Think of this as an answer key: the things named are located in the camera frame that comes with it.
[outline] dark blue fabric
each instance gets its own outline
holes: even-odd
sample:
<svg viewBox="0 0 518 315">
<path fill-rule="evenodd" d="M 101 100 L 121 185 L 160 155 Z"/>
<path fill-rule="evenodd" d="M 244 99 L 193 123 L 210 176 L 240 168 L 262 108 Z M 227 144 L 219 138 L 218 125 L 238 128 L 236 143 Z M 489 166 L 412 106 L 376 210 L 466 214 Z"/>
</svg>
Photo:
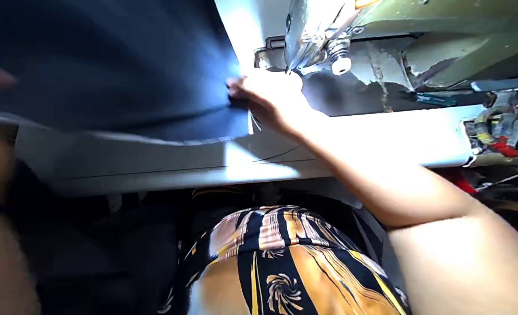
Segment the dark blue fabric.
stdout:
<svg viewBox="0 0 518 315">
<path fill-rule="evenodd" d="M 213 0 L 0 0 L 0 111 L 63 130 L 167 141 L 236 137 L 247 111 Z"/>
</svg>

